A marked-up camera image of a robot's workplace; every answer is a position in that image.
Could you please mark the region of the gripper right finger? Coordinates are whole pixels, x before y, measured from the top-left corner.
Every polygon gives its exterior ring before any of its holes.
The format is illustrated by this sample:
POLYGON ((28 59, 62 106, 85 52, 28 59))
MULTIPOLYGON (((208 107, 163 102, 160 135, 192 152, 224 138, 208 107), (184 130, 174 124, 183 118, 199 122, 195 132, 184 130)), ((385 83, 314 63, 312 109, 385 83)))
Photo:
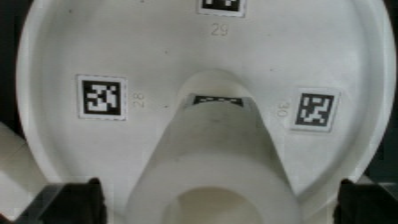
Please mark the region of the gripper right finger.
POLYGON ((378 184, 341 180, 336 224, 398 224, 398 199, 378 184))

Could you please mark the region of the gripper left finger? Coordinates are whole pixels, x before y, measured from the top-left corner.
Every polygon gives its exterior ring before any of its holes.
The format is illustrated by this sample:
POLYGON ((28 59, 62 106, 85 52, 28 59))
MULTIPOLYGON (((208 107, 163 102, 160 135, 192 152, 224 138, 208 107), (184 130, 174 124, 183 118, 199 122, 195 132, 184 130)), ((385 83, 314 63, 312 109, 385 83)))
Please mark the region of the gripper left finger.
POLYGON ((108 214, 101 181, 49 184, 12 224, 106 224, 108 214))

